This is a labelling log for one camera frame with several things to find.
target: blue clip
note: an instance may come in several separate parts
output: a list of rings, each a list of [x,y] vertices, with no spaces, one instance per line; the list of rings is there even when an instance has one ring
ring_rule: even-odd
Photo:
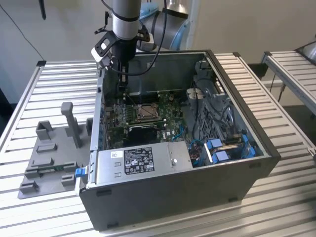
[[[242,135],[241,138],[242,138],[243,142],[245,143],[244,148],[242,149],[242,153],[245,152],[245,150],[247,149],[247,146],[249,147],[248,153],[246,155],[241,154],[241,158],[244,159],[244,158],[253,158],[253,157],[255,157],[256,156],[255,149],[253,149],[253,147],[250,145],[247,136],[246,135]]]
[[[77,168],[75,171],[75,177],[79,178],[79,177],[84,177],[85,175],[87,175],[86,173],[86,167],[84,168]]]

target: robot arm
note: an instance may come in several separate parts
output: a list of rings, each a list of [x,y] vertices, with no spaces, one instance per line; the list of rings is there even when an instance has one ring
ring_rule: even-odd
[[[172,10],[170,6],[174,5],[170,5],[170,9],[168,9],[166,0],[164,0],[162,12],[158,11],[157,6],[152,9],[151,14],[148,14],[148,8],[146,9],[147,6],[145,6],[145,15],[143,14],[143,8],[141,11],[141,0],[115,0],[112,8],[107,6],[103,0],[101,1],[112,12],[113,30],[106,31],[105,35],[92,49],[91,54],[101,68],[105,67],[118,73],[120,77],[119,83],[123,87],[128,83],[127,76],[139,76],[150,70],[161,47],[179,49],[184,29],[188,28],[189,21],[187,20],[188,15],[186,12]],[[128,62],[135,56],[137,43],[138,46],[141,46],[142,42],[150,41],[147,29],[154,36],[154,43],[159,45],[158,50],[150,66],[145,71],[129,73]],[[118,69],[113,68],[113,58],[118,61]]]

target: metal rail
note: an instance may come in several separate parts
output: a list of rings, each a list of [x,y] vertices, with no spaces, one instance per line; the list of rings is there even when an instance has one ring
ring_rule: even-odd
[[[266,52],[262,61],[316,115],[316,66],[295,51]]]
[[[308,151],[312,143],[241,57],[216,56],[282,156],[241,202],[101,234],[93,230],[75,192],[19,200],[37,122],[65,125],[59,109],[65,101],[73,102],[79,123],[93,117],[95,64],[47,63],[36,70],[0,140],[0,236],[316,236],[316,170]]]

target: power supply label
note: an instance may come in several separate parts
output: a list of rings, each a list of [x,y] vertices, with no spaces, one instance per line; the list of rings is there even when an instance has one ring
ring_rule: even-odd
[[[125,174],[139,174],[155,170],[151,147],[124,151]]]

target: black cable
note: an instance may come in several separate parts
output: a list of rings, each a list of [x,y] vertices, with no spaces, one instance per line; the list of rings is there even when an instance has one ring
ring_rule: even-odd
[[[224,113],[225,113],[225,111],[228,109],[228,108],[230,108],[232,105],[227,105],[224,109],[223,109],[223,111],[222,111],[222,115],[221,115],[221,118],[219,119],[220,121],[222,121],[223,120],[223,117],[224,117]]]
[[[281,92],[280,92],[280,95],[278,96],[278,99],[277,99],[278,102],[280,102],[280,100],[281,100],[282,93],[283,93],[283,91],[281,91]]]
[[[21,35],[23,36],[23,38],[30,44],[30,46],[36,51],[36,53],[38,53],[38,55],[42,58],[43,61],[44,58],[41,56],[41,54],[38,52],[38,50],[31,44],[31,42],[29,42],[29,40],[25,37],[25,35],[23,34],[23,32],[21,31],[21,29],[18,27],[18,25],[15,23],[15,21],[12,19],[12,17],[6,12],[6,10],[1,6],[0,4],[0,8],[5,12],[5,14],[10,18],[10,20],[13,22],[13,24],[16,26],[16,28],[19,30],[19,32],[21,33]]]
[[[112,8],[109,5],[107,5],[104,0],[101,0],[101,2],[108,10],[112,11]]]
[[[164,3],[164,8],[167,9],[167,1],[163,0],[163,3]],[[167,25],[167,10],[164,12],[163,31],[162,31],[162,37],[161,37],[161,42],[160,42],[159,48],[154,56],[153,61],[150,63],[150,66],[145,71],[140,72],[140,73],[125,73],[125,72],[121,72],[121,71],[118,71],[118,70],[113,69],[113,68],[111,68],[111,70],[115,73],[118,73],[121,75],[126,75],[126,76],[140,76],[140,75],[143,75],[146,72],[148,72],[153,67],[153,65],[158,57],[158,54],[160,53],[160,49],[162,47],[162,43],[163,43],[163,39],[164,39],[164,34],[166,32],[166,25]]]
[[[272,90],[273,83],[275,82],[275,78],[276,78],[276,74],[275,74],[275,76],[274,76],[273,79],[272,79],[272,83],[271,83],[271,86],[270,86],[270,92],[271,92],[271,90]]]
[[[194,131],[196,129],[196,126],[197,126],[197,122],[198,122],[198,93],[197,93],[197,89],[194,87],[194,93],[196,94],[196,118],[195,118],[195,121],[194,121],[194,125],[193,125],[193,128],[192,128],[192,138],[193,140],[195,139],[194,138]]]

